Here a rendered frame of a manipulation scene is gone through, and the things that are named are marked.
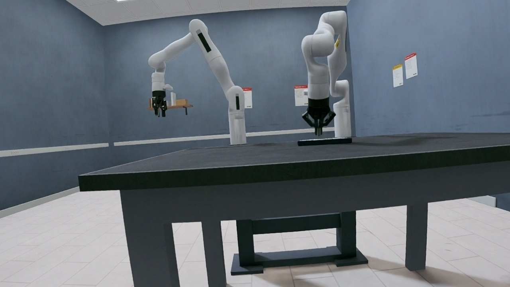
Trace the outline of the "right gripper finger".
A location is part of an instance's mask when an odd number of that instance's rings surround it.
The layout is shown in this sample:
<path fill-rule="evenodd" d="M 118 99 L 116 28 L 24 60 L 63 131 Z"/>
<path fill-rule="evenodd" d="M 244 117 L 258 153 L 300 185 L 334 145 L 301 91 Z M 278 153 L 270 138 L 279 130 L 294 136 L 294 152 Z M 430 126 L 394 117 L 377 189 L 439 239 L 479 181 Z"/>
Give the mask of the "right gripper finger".
<path fill-rule="evenodd" d="M 152 108 L 155 109 L 155 116 L 159 116 L 159 107 L 162 103 L 162 100 L 160 100 L 160 103 L 157 104 L 157 97 L 152 97 Z"/>
<path fill-rule="evenodd" d="M 167 102 L 166 102 L 166 100 L 163 100 L 162 103 L 163 103 L 163 106 L 160 107 L 161 111 L 162 111 L 162 117 L 166 117 Z"/>

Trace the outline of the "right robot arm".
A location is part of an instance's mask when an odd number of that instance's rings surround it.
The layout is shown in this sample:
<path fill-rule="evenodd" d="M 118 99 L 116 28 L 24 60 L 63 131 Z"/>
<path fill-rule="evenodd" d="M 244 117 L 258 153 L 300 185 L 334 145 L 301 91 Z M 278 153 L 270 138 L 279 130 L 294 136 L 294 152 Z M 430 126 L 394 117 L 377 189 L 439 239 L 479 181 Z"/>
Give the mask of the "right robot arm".
<path fill-rule="evenodd" d="M 244 116 L 245 97 L 243 89 L 233 84 L 224 57 L 222 57 L 222 54 L 220 54 L 217 47 L 211 41 L 208 28 L 205 24 L 201 20 L 193 19 L 190 21 L 189 31 L 191 34 L 189 33 L 184 38 L 169 44 L 164 50 L 153 54 L 149 58 L 148 64 L 150 67 L 155 68 L 155 73 L 152 73 L 152 91 L 173 90 L 173 87 L 169 84 L 165 84 L 164 81 L 166 69 L 164 61 L 172 60 L 180 54 L 181 51 L 198 43 L 209 67 L 222 86 L 229 103 L 228 120 L 231 145 L 246 144 Z"/>

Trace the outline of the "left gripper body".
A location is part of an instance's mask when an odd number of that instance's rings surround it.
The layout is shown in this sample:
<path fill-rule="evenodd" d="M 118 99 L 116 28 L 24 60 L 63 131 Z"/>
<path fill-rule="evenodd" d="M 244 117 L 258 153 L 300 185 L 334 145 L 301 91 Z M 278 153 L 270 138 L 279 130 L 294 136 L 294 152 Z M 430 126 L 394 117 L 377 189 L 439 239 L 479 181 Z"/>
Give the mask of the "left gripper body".
<path fill-rule="evenodd" d="M 308 98 L 308 114 L 314 118 L 314 112 L 317 111 L 318 113 L 318 119 L 321 119 L 321 111 L 325 112 L 324 118 L 328 115 L 330 112 L 330 97 L 325 99 L 311 99 Z"/>

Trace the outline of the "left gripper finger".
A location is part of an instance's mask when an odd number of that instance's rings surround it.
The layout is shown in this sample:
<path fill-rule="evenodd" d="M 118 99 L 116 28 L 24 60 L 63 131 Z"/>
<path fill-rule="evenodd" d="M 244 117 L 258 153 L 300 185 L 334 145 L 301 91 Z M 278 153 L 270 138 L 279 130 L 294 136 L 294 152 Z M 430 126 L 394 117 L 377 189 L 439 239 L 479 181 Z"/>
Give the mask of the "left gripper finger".
<path fill-rule="evenodd" d="M 315 127 L 315 134 L 317 137 L 319 137 L 319 125 L 318 125 L 318 113 L 317 111 L 314 112 L 314 122 L 310 121 L 308 118 L 308 112 L 302 114 L 303 119 L 311 126 Z"/>
<path fill-rule="evenodd" d="M 319 119 L 319 137 L 323 134 L 323 127 L 329 125 L 329 123 L 334 119 L 336 113 L 332 110 L 329 112 L 329 116 L 324 121 L 325 112 L 321 111 L 321 119 Z"/>

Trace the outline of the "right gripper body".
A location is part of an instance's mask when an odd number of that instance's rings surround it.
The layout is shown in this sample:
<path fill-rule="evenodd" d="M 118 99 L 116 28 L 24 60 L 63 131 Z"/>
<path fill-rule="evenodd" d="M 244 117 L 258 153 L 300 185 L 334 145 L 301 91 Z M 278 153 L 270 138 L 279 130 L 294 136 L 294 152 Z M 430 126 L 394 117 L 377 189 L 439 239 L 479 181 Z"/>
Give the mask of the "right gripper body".
<path fill-rule="evenodd" d="M 166 92 L 163 91 L 163 90 L 155 90 L 155 91 L 152 91 L 152 96 L 153 97 L 157 97 L 158 99 L 158 103 L 160 103 L 160 100 L 164 100 L 164 98 L 166 97 Z M 163 106 L 163 103 L 161 103 L 160 107 Z"/>

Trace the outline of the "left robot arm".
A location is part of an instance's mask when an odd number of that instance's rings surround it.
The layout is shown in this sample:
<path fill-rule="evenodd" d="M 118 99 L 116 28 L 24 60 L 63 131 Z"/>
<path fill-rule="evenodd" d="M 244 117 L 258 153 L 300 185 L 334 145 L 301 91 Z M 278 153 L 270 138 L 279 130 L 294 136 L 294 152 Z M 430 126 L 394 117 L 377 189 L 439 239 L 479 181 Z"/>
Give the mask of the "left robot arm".
<path fill-rule="evenodd" d="M 339 34 L 336 43 L 335 34 Z M 304 96 L 311 99 L 343 96 L 333 105 L 336 138 L 351 137 L 349 82 L 337 81 L 347 65 L 346 34 L 346 12 L 326 12 L 321 15 L 317 31 L 306 36 L 301 44 L 308 68 L 308 89 L 304 90 Z M 326 56 L 328 65 L 317 63 L 314 59 Z"/>

